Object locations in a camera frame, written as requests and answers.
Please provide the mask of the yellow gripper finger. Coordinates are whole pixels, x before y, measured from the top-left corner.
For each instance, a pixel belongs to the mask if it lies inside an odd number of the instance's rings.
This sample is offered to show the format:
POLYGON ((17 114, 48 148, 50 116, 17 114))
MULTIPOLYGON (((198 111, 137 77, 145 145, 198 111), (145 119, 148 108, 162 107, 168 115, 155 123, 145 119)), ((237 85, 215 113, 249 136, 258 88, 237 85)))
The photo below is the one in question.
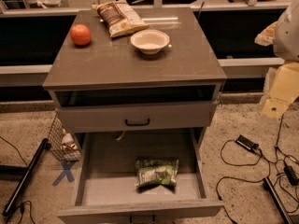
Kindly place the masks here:
POLYGON ((277 22, 273 22, 263 29, 254 39, 254 42, 260 46, 270 46, 273 44, 277 22))

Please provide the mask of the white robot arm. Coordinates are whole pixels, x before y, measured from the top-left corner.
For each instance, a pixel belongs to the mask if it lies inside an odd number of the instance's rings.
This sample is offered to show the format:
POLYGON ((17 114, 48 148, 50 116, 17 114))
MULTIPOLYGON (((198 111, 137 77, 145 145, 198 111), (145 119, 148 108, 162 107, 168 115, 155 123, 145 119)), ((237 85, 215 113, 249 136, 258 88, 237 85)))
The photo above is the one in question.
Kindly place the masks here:
POLYGON ((299 61, 299 0, 294 0, 279 19, 254 39, 261 46, 273 46, 276 56, 285 61, 299 61))

